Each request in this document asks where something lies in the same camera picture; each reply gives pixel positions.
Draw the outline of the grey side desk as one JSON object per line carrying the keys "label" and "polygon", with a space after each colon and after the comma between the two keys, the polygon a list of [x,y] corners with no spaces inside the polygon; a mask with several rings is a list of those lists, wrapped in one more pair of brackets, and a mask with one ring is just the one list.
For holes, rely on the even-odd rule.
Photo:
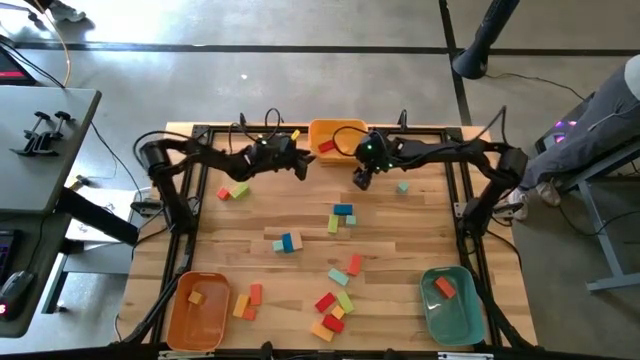
{"label": "grey side desk", "polygon": [[[97,110],[101,93],[92,89],[0,86],[0,213],[51,211],[79,152]],[[63,138],[54,141],[58,156],[20,156],[27,140],[24,131],[37,121],[36,111],[48,114],[36,132],[53,131],[57,111],[73,121],[62,126]]]}

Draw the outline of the black keyboard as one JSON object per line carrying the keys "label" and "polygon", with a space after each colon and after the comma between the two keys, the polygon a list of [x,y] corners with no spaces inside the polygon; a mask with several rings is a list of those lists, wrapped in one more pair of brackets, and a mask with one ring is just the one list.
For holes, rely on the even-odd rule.
{"label": "black keyboard", "polygon": [[22,232],[16,229],[0,229],[0,286],[8,279],[17,255]]}

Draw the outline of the person's torso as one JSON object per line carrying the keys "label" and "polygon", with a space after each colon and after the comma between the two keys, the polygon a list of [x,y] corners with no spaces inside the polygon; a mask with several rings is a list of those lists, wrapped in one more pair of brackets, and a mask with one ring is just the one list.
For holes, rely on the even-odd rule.
{"label": "person's torso", "polygon": [[640,102],[640,54],[625,63],[624,80],[630,93]]}

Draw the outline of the white paper sheet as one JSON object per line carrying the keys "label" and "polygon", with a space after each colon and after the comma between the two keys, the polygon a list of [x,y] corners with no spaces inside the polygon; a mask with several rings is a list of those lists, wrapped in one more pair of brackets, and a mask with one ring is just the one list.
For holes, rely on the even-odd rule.
{"label": "white paper sheet", "polygon": [[[132,216],[133,210],[130,205],[139,198],[138,192],[135,190],[83,187],[78,190],[78,194],[101,209],[106,210],[109,214],[126,221],[129,221]],[[71,220],[66,237],[69,240],[84,242],[116,242],[115,238],[76,219]]]}

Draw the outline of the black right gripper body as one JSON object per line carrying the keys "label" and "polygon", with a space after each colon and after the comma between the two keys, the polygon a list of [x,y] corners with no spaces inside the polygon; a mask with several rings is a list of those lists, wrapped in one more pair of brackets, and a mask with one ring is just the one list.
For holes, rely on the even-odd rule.
{"label": "black right gripper body", "polygon": [[387,131],[369,131],[356,147],[354,156],[369,173],[388,172],[397,166]]}

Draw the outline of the grey metal desk frame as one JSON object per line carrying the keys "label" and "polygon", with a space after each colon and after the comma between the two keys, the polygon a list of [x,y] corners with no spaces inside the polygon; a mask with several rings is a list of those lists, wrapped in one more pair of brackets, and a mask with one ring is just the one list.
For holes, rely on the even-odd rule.
{"label": "grey metal desk frame", "polygon": [[628,212],[616,215],[610,220],[604,220],[598,211],[596,201],[591,193],[591,183],[593,180],[600,180],[602,177],[605,177],[614,170],[627,165],[637,158],[640,158],[640,140],[618,147],[584,170],[579,171],[560,187],[562,194],[574,189],[580,192],[587,213],[595,228],[593,236],[598,239],[606,263],[611,271],[610,277],[587,282],[586,288],[589,292],[640,285],[640,272],[626,274],[623,271],[614,245],[606,232],[608,225],[612,225],[616,220],[622,220],[624,217],[631,216],[632,213]]}

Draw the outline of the laptop with red screen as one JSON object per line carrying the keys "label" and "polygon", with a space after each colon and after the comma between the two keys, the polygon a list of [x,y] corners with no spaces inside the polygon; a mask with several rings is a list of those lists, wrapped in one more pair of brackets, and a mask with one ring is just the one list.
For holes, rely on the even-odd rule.
{"label": "laptop with red screen", "polygon": [[0,85],[34,86],[36,80],[0,47]]}

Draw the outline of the black computer mouse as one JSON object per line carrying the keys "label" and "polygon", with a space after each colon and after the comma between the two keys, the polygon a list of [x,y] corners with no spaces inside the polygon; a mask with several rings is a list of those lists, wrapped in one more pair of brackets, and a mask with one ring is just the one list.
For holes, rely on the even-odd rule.
{"label": "black computer mouse", "polygon": [[18,271],[9,276],[0,288],[0,320],[13,321],[22,313],[34,278],[29,271]]}

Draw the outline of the yellow plastic bin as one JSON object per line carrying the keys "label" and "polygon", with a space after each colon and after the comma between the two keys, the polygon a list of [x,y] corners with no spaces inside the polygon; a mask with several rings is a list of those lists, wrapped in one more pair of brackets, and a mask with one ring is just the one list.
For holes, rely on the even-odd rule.
{"label": "yellow plastic bin", "polygon": [[[314,119],[308,127],[308,145],[321,163],[355,164],[353,154],[367,133],[368,125],[360,119]],[[322,154],[318,145],[327,140],[334,141],[335,149]]]}

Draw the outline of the orange plastic bin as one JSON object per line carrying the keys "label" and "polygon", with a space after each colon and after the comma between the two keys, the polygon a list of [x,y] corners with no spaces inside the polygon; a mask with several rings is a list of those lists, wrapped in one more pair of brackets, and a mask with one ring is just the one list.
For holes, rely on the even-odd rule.
{"label": "orange plastic bin", "polygon": [[[192,291],[204,295],[200,305],[188,301]],[[220,273],[190,271],[182,275],[167,330],[167,345],[175,351],[214,351],[224,335],[230,295],[230,284]]]}

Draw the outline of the computer tower with lights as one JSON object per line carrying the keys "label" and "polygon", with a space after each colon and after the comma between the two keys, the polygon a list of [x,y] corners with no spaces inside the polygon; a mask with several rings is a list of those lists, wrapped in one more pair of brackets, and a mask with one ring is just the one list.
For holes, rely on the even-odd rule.
{"label": "computer tower with lights", "polygon": [[579,115],[567,115],[561,120],[556,121],[553,126],[546,131],[534,144],[534,148],[538,155],[549,150],[554,145],[561,143],[567,133],[572,130],[576,124]]}

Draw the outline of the silver frame bracket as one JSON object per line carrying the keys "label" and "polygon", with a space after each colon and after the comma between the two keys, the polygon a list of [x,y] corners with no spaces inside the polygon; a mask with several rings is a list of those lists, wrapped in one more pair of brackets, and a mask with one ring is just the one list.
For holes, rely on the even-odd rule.
{"label": "silver frame bracket", "polygon": [[178,352],[178,351],[160,351],[157,360],[204,360],[214,358],[214,352]]}
{"label": "silver frame bracket", "polygon": [[495,360],[490,353],[474,352],[438,352],[438,360]]}

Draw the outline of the black diagonal desk beam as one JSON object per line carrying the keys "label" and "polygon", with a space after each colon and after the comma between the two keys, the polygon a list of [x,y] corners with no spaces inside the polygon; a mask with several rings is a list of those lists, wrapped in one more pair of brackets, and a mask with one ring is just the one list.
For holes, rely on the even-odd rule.
{"label": "black diagonal desk beam", "polygon": [[70,215],[73,219],[89,225],[119,242],[133,246],[137,243],[139,230],[131,223],[90,202],[77,192],[63,188],[55,210]]}

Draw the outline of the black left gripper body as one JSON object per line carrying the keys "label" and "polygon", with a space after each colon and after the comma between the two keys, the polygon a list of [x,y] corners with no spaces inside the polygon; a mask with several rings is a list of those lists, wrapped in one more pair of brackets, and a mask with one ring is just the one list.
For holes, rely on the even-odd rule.
{"label": "black left gripper body", "polygon": [[253,173],[290,170],[299,160],[297,144],[286,135],[258,140],[249,147],[247,160]]}

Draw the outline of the black floor stand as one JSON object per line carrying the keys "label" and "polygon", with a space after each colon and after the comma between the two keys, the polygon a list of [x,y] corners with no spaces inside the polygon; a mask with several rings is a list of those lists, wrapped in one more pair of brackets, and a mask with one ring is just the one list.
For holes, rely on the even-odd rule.
{"label": "black floor stand", "polygon": [[453,60],[452,68],[459,76],[476,80],[486,75],[491,46],[499,37],[519,2],[520,0],[492,0],[473,42]]}

